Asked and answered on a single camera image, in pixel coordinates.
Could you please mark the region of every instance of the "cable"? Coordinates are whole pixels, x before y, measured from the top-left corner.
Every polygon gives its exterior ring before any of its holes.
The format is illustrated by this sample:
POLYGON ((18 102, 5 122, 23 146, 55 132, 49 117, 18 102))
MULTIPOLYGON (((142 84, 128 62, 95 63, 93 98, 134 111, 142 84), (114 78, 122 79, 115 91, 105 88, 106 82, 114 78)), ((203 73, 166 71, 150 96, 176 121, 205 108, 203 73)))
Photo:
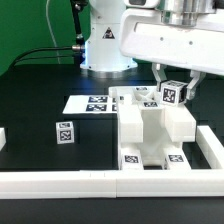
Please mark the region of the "cable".
POLYGON ((29 54, 32 54, 32 53, 35 53, 35 52, 44 52, 44 51, 67 51, 67 50, 72 50, 72 47, 46 47, 46 48, 37 48, 37 49, 33 49, 33 50, 29 50, 29 51, 26 51, 22 54, 20 54, 19 56, 17 56, 13 62, 10 64, 9 66, 9 69, 13 68, 15 66, 15 64, 19 61, 21 61, 21 59, 23 57, 25 57, 26 55, 29 55, 29 54))
POLYGON ((16 64, 21 62, 21 61, 38 60, 38 59, 51 59, 51 58, 57 58, 57 57, 60 57, 60 58, 70 58, 70 57, 74 57, 74 55, 71 54, 71 55, 59 55, 59 56, 44 56, 44 57, 22 58, 22 59, 19 59, 18 61, 16 61, 16 64))
POLYGON ((81 30, 79 13, 84 9, 85 6, 88 5, 88 2, 86 0, 70 0, 70 4, 72 7, 73 21, 75 25, 76 44, 83 45, 85 40, 81 30))
MULTIPOLYGON (((52 29, 52 26, 51 26, 50 17, 49 17, 49 6, 50 6, 50 2, 51 2, 51 0, 47 0, 47 2, 46 2, 46 19, 47 19, 47 25, 48 25, 48 29, 49 29, 50 34, 51 34, 51 39, 53 41, 54 47, 58 47, 57 42, 56 42, 56 39, 55 39, 55 36, 54 36, 53 29, 52 29)), ((59 54, 58 51, 57 51, 57 56, 58 56, 58 64, 61 64, 61 60, 59 58, 60 54, 59 54)))

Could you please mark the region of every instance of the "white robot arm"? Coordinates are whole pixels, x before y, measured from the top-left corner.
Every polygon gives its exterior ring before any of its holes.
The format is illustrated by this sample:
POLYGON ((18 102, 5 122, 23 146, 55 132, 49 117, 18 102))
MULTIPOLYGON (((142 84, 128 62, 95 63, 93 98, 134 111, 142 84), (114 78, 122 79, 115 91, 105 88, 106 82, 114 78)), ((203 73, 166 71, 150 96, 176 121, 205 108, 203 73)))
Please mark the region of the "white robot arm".
POLYGON ((126 6, 122 0, 90 0, 91 35, 86 41, 83 73, 98 78, 117 78, 137 64, 119 50, 120 20, 126 6))
POLYGON ((163 66, 191 70, 187 99, 205 73, 224 75, 223 1, 125 0, 134 8, 123 14, 120 33, 122 54, 153 62, 158 86, 163 66))

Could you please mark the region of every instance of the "black table surface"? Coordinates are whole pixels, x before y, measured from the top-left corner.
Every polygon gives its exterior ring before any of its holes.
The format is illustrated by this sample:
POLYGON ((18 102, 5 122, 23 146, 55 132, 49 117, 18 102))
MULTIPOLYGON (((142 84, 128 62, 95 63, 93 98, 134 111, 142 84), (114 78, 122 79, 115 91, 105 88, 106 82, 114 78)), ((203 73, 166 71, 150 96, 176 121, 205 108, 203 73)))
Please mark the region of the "black table surface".
MULTIPOLYGON (((189 72, 168 68, 169 79, 189 82, 189 72)), ((97 79, 78 65, 20 65, 0 77, 0 127, 7 144, 0 171, 117 169, 117 118, 63 115, 70 95, 107 95, 110 86, 155 85, 150 64, 134 75, 97 79), (55 123, 73 121, 77 141, 58 145, 55 123)), ((198 124, 209 125, 223 143, 224 81, 207 75, 187 103, 198 124)), ((194 168, 207 166, 194 145, 185 146, 194 168)), ((0 223, 224 223, 224 199, 117 198, 0 200, 0 223)))

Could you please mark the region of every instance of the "black cable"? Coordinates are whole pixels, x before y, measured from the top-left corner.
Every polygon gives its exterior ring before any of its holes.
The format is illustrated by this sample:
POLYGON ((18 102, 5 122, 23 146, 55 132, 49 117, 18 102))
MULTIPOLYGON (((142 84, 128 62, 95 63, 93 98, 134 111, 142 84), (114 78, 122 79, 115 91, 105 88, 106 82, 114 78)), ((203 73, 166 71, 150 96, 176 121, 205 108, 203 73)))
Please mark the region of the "black cable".
POLYGON ((37 48, 37 49, 33 49, 33 50, 29 50, 26 51, 22 54, 20 54, 19 56, 17 56, 13 62, 10 64, 9 69, 13 68, 17 62, 21 61, 21 59, 23 57, 25 57, 26 55, 35 53, 35 52, 46 52, 46 51, 67 51, 67 50, 72 50, 72 47, 46 47, 46 48, 37 48))
POLYGON ((82 34, 81 31, 81 25, 80 25, 80 21, 79 21, 79 12, 73 7, 73 3, 71 3, 72 5, 72 15, 73 15, 73 21, 74 21, 74 25, 75 25, 75 32, 76 35, 80 35, 82 34))
POLYGON ((21 61, 27 61, 27 60, 38 60, 38 59, 52 59, 52 58, 69 58, 74 57, 74 55, 59 55, 59 56, 44 56, 44 57, 32 57, 32 58, 22 58, 18 60, 16 63, 19 63, 21 61))

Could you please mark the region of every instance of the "white plastic housing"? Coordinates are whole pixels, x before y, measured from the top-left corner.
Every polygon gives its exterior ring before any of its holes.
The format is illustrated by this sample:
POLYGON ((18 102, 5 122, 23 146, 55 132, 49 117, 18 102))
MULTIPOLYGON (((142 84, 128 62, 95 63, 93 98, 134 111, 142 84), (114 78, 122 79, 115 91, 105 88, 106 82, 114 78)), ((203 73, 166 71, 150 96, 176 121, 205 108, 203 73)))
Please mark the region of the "white plastic housing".
POLYGON ((86 41, 83 70, 120 72, 137 64, 119 50, 120 20, 126 6, 121 0, 90 0, 91 35, 86 41))
POLYGON ((165 26, 161 12, 128 9, 121 21, 125 56, 224 75, 224 11, 199 15, 195 28, 165 26))
POLYGON ((130 4, 130 0, 124 0, 124 3, 129 7, 135 7, 135 8, 155 8, 160 3, 160 0, 146 0, 144 5, 130 4))

